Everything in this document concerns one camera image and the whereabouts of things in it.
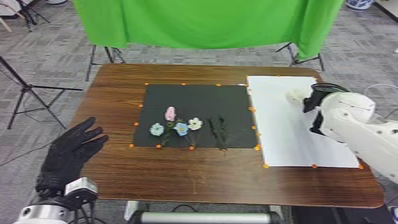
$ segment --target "wooden table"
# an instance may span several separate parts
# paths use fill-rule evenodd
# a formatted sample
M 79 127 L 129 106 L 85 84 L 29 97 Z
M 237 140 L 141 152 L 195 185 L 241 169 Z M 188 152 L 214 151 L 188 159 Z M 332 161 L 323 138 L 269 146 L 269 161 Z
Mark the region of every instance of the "wooden table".
M 97 118 L 109 141 L 83 175 L 101 199 L 374 208 L 381 191 L 369 168 L 262 168 L 252 149 L 129 148 L 145 83 L 241 84 L 244 75 L 319 76 L 305 68 L 104 65 L 72 125 Z

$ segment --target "black mat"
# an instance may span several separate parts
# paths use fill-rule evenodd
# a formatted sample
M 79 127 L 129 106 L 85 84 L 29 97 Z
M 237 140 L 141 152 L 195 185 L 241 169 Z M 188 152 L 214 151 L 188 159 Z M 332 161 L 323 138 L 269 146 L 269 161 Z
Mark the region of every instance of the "black mat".
M 253 120 L 248 111 L 248 95 L 243 86 L 181 86 L 149 85 L 145 88 L 145 99 L 141 103 L 138 127 L 134 129 L 134 146 L 154 147 L 161 137 L 149 133 L 150 125 L 166 125 L 165 111 L 168 106 L 175 108 L 175 118 L 184 123 L 188 119 L 198 118 L 204 122 L 198 130 L 197 148 L 216 148 L 216 140 L 211 134 L 207 118 L 225 119 L 227 148 L 252 148 L 255 146 Z M 165 147 L 186 147 L 188 142 L 172 131 L 170 141 Z

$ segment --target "tripod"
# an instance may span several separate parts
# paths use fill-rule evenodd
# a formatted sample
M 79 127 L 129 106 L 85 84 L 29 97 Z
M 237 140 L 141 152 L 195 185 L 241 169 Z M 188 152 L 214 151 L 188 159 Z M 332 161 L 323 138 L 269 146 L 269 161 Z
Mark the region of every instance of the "tripod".
M 28 32 L 31 32 L 31 29 L 29 29 L 29 24 L 31 25 L 37 25 L 37 21 L 33 19 L 33 16 L 29 14 L 29 11 L 35 15 L 35 17 L 40 17 L 40 19 L 49 23 L 45 17 L 38 14 L 38 12 L 33 10 L 33 8 L 28 6 L 28 4 L 22 2 L 22 0 L 15 0 L 17 4 L 19 4 L 19 7 L 21 7 L 21 15 L 24 17 L 24 22 L 26 22 L 26 27 L 28 27 Z
M 65 126 L 63 126 L 63 124 L 61 124 L 61 122 L 60 122 L 56 116 L 54 116 L 54 114 L 53 114 L 53 111 L 51 111 L 49 107 L 51 107 L 51 105 L 53 105 L 53 103 L 54 103 L 54 101 L 56 101 L 56 99 L 58 99 L 61 93 L 65 92 L 65 90 L 70 90 L 70 91 L 81 91 L 81 89 L 61 88 L 61 87 L 53 87 L 53 86 L 35 86 L 35 85 L 28 84 L 28 83 L 24 82 L 24 80 L 21 79 L 21 76 L 17 75 L 17 73 L 15 73 L 15 71 L 14 71 L 14 69 L 12 69 L 12 67 L 10 67 L 10 65 L 8 65 L 8 63 L 6 63 L 6 61 L 3 60 L 3 57 L 1 57 L 1 56 L 0 56 L 0 64 L 3 65 L 5 69 L 8 70 L 12 76 L 14 76 L 14 78 L 15 78 L 15 80 L 17 80 L 17 85 L 21 86 L 21 94 L 19 94 L 19 98 L 17 98 L 17 102 L 15 102 L 15 108 L 14 108 L 14 112 L 12 112 L 12 116 L 10 116 L 10 120 L 8 120 L 8 126 L 6 126 L 6 129 L 10 129 L 10 126 L 12 126 L 14 119 L 15 119 L 15 115 L 17 115 L 17 114 L 21 114 L 21 113 L 28 113 L 28 112 L 31 112 L 31 111 L 40 111 L 40 110 L 45 110 L 45 111 L 47 111 L 47 113 L 49 113 L 51 116 L 53 116 L 54 121 L 58 122 L 61 128 L 65 129 Z M 54 96 L 54 98 L 53 98 L 53 100 L 49 101 L 47 104 L 44 103 L 44 101 L 42 101 L 42 99 L 40 99 L 40 97 L 38 97 L 38 95 L 37 95 L 37 93 L 35 93 L 35 91 L 33 91 L 33 88 L 37 88 L 37 89 L 56 89 L 56 90 L 60 90 L 56 96 Z M 19 106 L 21 106 L 22 96 L 24 96 L 26 93 L 29 93 L 29 95 L 33 96 L 33 98 L 35 98 L 35 100 L 38 101 L 42 107 L 40 107 L 40 108 L 35 108 L 35 109 L 29 109 L 29 110 L 24 110 L 24 111 L 19 111 Z

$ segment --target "light stand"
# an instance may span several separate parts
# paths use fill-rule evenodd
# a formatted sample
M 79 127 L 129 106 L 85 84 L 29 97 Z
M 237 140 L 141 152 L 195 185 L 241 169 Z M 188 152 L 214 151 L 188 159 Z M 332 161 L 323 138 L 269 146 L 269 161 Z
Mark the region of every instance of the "light stand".
M 45 110 L 45 111 L 47 111 L 47 113 L 49 113 L 51 116 L 53 116 L 53 119 L 56 120 L 56 122 L 58 122 L 61 128 L 65 129 L 65 125 L 61 124 L 61 122 L 60 122 L 56 116 L 54 116 L 54 114 L 53 114 L 53 112 L 51 112 L 49 107 L 51 107 L 51 105 L 53 105 L 53 103 L 54 103 L 54 101 L 56 101 L 56 99 L 58 99 L 61 93 L 65 92 L 65 90 L 70 90 L 70 91 L 81 91 L 81 89 L 61 88 L 61 87 L 54 87 L 54 86 L 35 86 L 35 85 L 28 84 L 28 83 L 24 82 L 24 80 L 21 79 L 21 76 L 17 75 L 17 73 L 15 73 L 15 71 L 14 71 L 14 69 L 12 69 L 12 67 L 10 67 L 10 65 L 8 65 L 8 63 L 6 63 L 6 61 L 3 60 L 3 57 L 1 57 L 1 56 L 0 56 L 0 64 L 3 65 L 5 69 L 8 70 L 8 72 L 10 72 L 12 76 L 14 76 L 14 78 L 15 78 L 15 81 L 17 81 L 17 83 L 19 83 L 19 86 L 21 86 L 21 94 L 19 94 L 19 98 L 17 98 L 17 102 L 15 102 L 15 108 L 14 108 L 14 112 L 12 112 L 12 116 L 10 116 L 10 120 L 8 120 L 8 126 L 6 126 L 6 129 L 10 129 L 10 126 L 12 126 L 14 119 L 15 119 L 15 115 L 17 115 L 17 114 L 26 113 L 26 112 L 31 112 L 31 111 L 40 111 L 40 110 Z M 37 89 L 54 89 L 54 90 L 60 90 L 56 96 L 54 96 L 54 98 L 53 98 L 53 100 L 49 101 L 47 104 L 44 103 L 44 101 L 42 101 L 42 99 L 40 99 L 37 93 L 33 92 L 33 88 L 37 88 Z M 40 108 L 35 108 L 35 109 L 31 109 L 31 110 L 19 111 L 19 106 L 21 106 L 21 101 L 22 101 L 24 93 L 29 93 L 29 95 L 33 96 L 35 100 L 38 101 L 42 107 L 40 107 Z

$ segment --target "white flower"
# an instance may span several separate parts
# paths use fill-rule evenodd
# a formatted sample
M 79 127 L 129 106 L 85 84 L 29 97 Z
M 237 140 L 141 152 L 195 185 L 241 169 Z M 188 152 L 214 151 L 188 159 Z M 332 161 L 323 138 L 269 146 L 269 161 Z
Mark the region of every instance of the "white flower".
M 152 126 L 150 126 L 150 134 L 154 136 L 159 136 L 163 134 L 163 131 L 165 131 L 165 127 L 159 125 L 159 123 L 156 123 Z
M 188 128 L 191 131 L 195 131 L 197 129 L 200 129 L 202 127 L 202 121 L 198 120 L 198 118 L 195 117 L 191 120 L 188 120 Z

